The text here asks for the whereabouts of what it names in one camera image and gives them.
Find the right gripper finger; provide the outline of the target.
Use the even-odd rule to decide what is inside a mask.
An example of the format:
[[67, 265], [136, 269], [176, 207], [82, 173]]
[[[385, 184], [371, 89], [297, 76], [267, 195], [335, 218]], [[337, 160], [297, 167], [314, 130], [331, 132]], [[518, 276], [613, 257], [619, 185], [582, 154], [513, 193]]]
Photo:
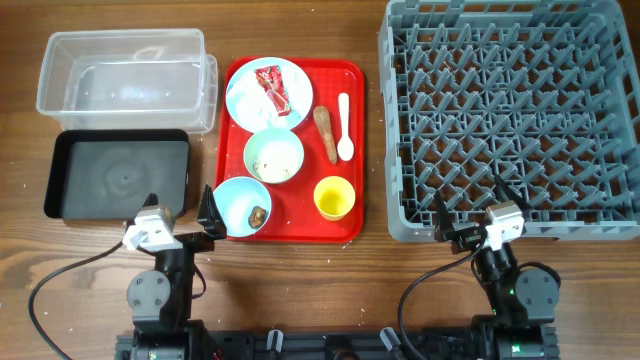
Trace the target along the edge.
[[454, 231], [454, 226], [453, 226], [453, 223], [451, 222], [448, 208], [444, 200], [442, 199], [442, 196], [439, 191], [435, 192], [434, 201], [436, 203], [436, 209], [437, 209], [438, 229], [440, 231]]
[[511, 190], [504, 180], [499, 176], [494, 176], [494, 182], [498, 189], [510, 200], [513, 201], [521, 210], [530, 210], [531, 206], [516, 192]]

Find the light blue bowl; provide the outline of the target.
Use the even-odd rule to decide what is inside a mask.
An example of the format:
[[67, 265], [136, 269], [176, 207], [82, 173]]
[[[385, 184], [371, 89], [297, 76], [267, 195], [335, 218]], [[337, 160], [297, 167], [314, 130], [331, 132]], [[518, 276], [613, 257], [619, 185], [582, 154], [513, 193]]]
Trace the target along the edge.
[[[230, 178], [217, 186], [213, 195], [228, 237], [242, 238], [256, 234], [271, 215], [271, 195], [261, 182], [253, 178]], [[251, 225], [249, 219], [256, 207], [264, 210], [265, 214], [258, 225]]]

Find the brown food scrap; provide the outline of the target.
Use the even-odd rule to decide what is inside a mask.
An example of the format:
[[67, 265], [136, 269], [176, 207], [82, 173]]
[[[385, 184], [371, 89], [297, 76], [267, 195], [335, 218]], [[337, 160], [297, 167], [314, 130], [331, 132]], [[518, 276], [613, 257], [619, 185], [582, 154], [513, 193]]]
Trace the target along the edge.
[[248, 218], [248, 224], [251, 229], [259, 229], [266, 222], [268, 212], [260, 206], [254, 206]]

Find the mint green bowl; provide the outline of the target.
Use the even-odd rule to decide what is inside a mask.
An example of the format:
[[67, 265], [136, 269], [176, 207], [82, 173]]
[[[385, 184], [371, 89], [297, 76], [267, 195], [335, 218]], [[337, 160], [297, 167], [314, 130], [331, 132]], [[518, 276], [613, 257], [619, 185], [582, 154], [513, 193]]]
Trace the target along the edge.
[[292, 131], [280, 128], [262, 130], [247, 141], [243, 161], [247, 171], [267, 184], [290, 180], [302, 167], [304, 147]]

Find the yellow plastic cup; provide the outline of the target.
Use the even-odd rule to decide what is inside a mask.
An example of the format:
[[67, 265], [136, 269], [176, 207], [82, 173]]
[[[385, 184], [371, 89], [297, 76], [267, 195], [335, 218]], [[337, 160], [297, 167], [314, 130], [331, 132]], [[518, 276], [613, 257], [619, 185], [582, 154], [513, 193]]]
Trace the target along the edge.
[[343, 177], [328, 176], [316, 184], [313, 200], [323, 218], [329, 221], [338, 221], [354, 207], [355, 188]]

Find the white plastic spoon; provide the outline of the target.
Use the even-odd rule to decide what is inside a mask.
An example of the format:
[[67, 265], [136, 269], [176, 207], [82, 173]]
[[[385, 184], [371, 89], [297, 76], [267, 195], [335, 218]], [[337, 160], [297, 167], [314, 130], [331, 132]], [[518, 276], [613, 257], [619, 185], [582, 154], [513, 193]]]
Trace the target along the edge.
[[337, 144], [338, 156], [343, 161], [350, 161], [355, 152], [355, 146], [349, 136], [350, 98], [347, 93], [338, 95], [338, 107], [341, 125], [341, 138]]

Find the light blue plate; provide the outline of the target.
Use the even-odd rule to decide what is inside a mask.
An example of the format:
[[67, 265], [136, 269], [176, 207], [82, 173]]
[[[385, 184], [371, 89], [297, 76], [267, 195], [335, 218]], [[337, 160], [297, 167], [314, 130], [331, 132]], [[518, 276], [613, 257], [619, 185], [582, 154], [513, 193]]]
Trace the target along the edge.
[[[256, 80], [258, 68], [277, 65], [281, 68], [292, 111], [278, 116], [276, 109]], [[313, 103], [313, 87], [309, 76], [293, 62], [276, 57], [263, 57], [241, 65], [230, 77], [225, 93], [227, 111], [232, 119], [250, 133], [267, 128], [292, 130], [307, 117]]]

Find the brown food stick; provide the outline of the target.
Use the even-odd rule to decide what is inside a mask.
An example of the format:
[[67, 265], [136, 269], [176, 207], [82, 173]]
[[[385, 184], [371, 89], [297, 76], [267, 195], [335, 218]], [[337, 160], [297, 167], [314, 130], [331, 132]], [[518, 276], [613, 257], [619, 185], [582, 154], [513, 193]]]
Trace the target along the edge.
[[329, 161], [332, 164], [336, 164], [338, 154], [328, 109], [325, 106], [316, 106], [313, 110], [313, 118], [325, 146]]

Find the red snack wrapper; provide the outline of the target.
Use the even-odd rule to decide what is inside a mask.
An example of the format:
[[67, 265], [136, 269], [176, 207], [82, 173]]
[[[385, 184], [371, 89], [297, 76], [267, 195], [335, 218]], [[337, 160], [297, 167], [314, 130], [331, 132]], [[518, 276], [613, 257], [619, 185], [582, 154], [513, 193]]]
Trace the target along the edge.
[[281, 68], [277, 65], [258, 68], [254, 71], [256, 80], [274, 105], [278, 116], [287, 116], [292, 108], [284, 86]]

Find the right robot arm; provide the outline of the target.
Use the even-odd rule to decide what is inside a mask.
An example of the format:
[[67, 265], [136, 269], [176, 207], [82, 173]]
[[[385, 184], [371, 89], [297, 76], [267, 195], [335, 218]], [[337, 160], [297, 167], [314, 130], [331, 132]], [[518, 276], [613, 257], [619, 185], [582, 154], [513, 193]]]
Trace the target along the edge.
[[442, 197], [437, 208], [436, 235], [454, 254], [470, 253], [472, 272], [487, 295], [490, 315], [473, 317], [468, 330], [471, 359], [553, 359], [559, 355], [555, 320], [561, 278], [539, 262], [520, 264], [511, 242], [525, 233], [531, 206], [498, 175], [496, 192], [505, 201], [491, 205], [478, 223], [457, 229]]

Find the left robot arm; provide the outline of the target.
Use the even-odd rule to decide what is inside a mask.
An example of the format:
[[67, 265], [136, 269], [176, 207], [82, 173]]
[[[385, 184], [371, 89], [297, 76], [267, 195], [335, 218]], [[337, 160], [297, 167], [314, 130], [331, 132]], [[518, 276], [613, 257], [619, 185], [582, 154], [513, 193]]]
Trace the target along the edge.
[[154, 268], [134, 277], [127, 289], [133, 315], [133, 335], [119, 337], [117, 359], [220, 359], [222, 350], [204, 322], [191, 318], [193, 279], [202, 273], [195, 255], [212, 251], [227, 231], [213, 190], [205, 186], [198, 210], [200, 232], [176, 235], [175, 217], [151, 193], [127, 222], [123, 243], [129, 250], [148, 252]]

